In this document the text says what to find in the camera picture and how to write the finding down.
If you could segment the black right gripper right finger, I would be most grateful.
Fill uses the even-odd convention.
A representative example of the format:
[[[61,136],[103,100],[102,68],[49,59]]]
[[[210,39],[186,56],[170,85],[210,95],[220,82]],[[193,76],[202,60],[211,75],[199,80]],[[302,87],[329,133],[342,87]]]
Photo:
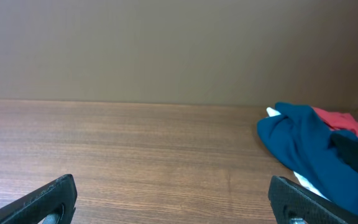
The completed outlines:
[[[358,216],[285,177],[273,176],[268,199],[278,224],[358,224]]]

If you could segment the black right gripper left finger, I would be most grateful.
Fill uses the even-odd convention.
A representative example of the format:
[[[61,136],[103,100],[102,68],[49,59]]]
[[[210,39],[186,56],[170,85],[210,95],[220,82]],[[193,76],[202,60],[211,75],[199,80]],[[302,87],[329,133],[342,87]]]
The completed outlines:
[[[65,174],[0,208],[0,223],[70,224],[77,196],[73,176]]]

